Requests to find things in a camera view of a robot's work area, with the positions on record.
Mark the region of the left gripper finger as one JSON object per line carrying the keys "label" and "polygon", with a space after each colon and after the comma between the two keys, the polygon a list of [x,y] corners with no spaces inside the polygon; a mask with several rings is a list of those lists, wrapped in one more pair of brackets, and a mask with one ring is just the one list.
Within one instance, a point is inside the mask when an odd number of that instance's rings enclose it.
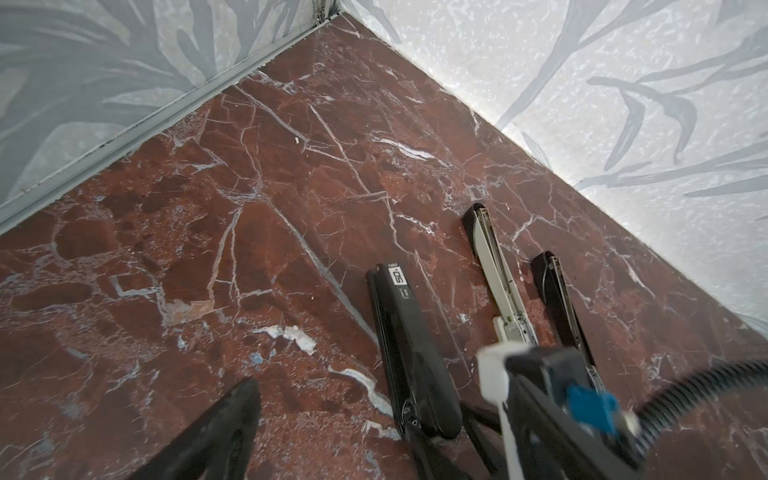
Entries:
{"label": "left gripper finger", "polygon": [[244,479],[260,414],[258,383],[245,377],[130,477]]}

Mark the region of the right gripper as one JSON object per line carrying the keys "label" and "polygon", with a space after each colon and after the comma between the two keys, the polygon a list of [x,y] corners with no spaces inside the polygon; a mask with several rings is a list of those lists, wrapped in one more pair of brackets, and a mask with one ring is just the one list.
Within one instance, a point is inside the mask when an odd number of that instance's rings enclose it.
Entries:
{"label": "right gripper", "polygon": [[[490,478],[496,478],[504,466],[504,444],[498,412],[472,408],[460,401],[463,417],[460,433],[466,433]],[[421,479],[467,479],[469,473],[458,467],[417,427],[407,426],[402,438],[409,444],[417,473]]]}

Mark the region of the beige stapler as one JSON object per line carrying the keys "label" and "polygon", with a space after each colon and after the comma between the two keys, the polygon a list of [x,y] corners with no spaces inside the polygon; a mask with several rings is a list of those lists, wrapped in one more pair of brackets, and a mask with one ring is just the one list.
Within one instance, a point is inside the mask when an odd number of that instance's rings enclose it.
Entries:
{"label": "beige stapler", "polygon": [[537,335],[498,242],[489,210],[481,203],[473,203],[463,215],[462,224],[499,312],[493,318],[499,341],[537,345]]}

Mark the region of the black stapler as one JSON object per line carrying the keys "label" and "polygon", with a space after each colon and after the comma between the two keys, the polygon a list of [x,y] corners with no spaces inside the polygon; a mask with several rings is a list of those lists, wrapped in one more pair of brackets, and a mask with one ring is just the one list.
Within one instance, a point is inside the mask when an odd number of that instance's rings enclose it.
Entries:
{"label": "black stapler", "polygon": [[580,352],[592,387],[604,392],[605,385],[575,312],[560,259],[551,251],[544,251],[536,256],[530,265],[537,291],[560,342]]}
{"label": "black stapler", "polygon": [[398,430],[456,438],[460,399],[403,268],[380,263],[366,273],[393,417]]}

